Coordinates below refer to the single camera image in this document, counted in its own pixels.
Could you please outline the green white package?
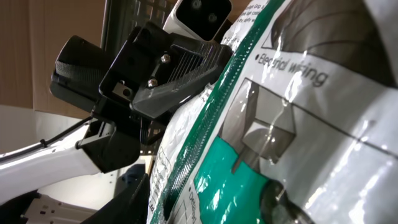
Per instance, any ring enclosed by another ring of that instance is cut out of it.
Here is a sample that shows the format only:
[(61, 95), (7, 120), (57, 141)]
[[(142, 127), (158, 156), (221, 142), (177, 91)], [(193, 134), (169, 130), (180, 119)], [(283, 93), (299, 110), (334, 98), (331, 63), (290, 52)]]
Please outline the green white package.
[(173, 116), (147, 223), (396, 223), (397, 2), (250, 1)]

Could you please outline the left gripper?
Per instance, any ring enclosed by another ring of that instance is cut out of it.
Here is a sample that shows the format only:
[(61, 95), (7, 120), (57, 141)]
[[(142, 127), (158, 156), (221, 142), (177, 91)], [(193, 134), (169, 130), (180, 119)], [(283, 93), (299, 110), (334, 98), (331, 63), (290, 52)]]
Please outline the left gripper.
[(99, 84), (98, 114), (141, 143), (148, 142), (153, 119), (216, 82), (233, 53), (227, 45), (214, 42), (175, 41), (171, 49), (180, 54), (177, 66), (165, 84), (148, 88), (169, 45), (169, 34), (153, 22), (134, 28)]

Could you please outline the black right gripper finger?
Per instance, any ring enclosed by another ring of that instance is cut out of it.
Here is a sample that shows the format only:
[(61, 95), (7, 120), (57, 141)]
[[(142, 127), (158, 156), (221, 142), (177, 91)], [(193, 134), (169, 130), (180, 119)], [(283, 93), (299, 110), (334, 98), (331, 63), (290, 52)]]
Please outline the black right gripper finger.
[(81, 224), (145, 224), (150, 184), (144, 174)]

